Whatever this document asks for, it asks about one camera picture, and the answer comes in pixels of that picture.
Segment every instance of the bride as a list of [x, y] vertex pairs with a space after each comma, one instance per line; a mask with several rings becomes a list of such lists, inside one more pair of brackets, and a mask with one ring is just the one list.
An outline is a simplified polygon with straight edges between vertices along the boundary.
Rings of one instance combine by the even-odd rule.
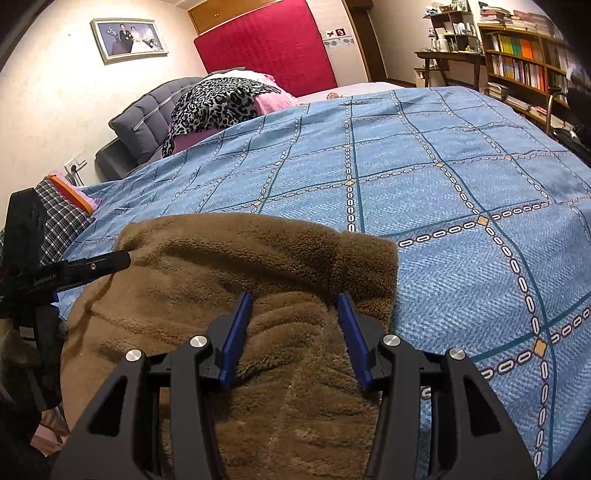
[[144, 42], [142, 35], [135, 29], [135, 27], [131, 27], [131, 36], [134, 38], [134, 44], [131, 47], [131, 53], [153, 51], [150, 46]]

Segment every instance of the chair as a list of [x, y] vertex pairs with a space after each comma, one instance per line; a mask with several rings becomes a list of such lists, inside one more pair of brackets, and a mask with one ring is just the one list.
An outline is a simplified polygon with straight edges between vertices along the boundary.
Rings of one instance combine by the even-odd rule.
[[[568, 148], [591, 168], [591, 93], [575, 88], [564, 93], [559, 87], [550, 87], [549, 91], [546, 134]], [[566, 98], [573, 114], [581, 122], [575, 126], [572, 133], [564, 128], [553, 128], [551, 124], [554, 101], [561, 96]]]

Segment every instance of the plaid pillow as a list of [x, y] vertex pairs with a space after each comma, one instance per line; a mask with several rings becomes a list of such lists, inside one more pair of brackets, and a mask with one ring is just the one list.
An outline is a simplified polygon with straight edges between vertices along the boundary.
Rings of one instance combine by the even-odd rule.
[[[35, 187], [35, 191], [47, 209], [45, 240], [41, 246], [41, 265], [48, 265], [59, 262], [66, 249], [95, 219], [71, 204], [50, 179], [44, 179]], [[4, 230], [0, 232], [0, 265], [3, 245]]]

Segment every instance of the white wall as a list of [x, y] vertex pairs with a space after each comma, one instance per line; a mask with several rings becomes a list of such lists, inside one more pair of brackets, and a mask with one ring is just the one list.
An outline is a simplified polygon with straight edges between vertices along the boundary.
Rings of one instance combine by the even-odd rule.
[[[342, 0], [307, 0], [307, 2], [322, 36], [327, 30], [336, 28], [344, 28], [347, 35], [354, 35], [353, 26]], [[353, 46], [331, 48], [327, 53], [339, 87], [368, 81], [357, 43]]]
[[[468, 3], [474, 14], [474, 23], [477, 24], [480, 21], [478, 0], [469, 0]], [[521, 10], [544, 14], [532, 0], [491, 0], [487, 3], [511, 12]], [[374, 0], [374, 8], [370, 10], [369, 16], [382, 50], [388, 78], [414, 83], [414, 68], [424, 66], [424, 62], [418, 59], [414, 52], [431, 44], [427, 37], [431, 21], [422, 18], [425, 6], [429, 4], [429, 1], [417, 0]], [[473, 67], [452, 61], [449, 76], [471, 84]], [[484, 86], [486, 82], [486, 69], [483, 67], [480, 85]]]
[[[104, 65], [93, 18], [155, 20], [169, 54]], [[168, 80], [202, 76], [187, 12], [160, 0], [55, 0], [0, 72], [0, 225], [10, 194], [35, 186], [78, 154], [84, 183], [99, 181], [96, 151], [115, 138], [108, 121]]]

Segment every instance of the blue checkered blanket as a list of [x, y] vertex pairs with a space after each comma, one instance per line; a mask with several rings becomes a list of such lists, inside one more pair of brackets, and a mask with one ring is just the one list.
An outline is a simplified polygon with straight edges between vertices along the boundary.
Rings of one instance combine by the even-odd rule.
[[[590, 183], [581, 161], [494, 99], [394, 90], [260, 117], [90, 188], [96, 222], [66, 258], [110, 251], [130, 222], [193, 212], [389, 238], [392, 329], [424, 350], [466, 350], [543, 474], [591, 407]], [[79, 293], [61, 295], [64, 316]]]

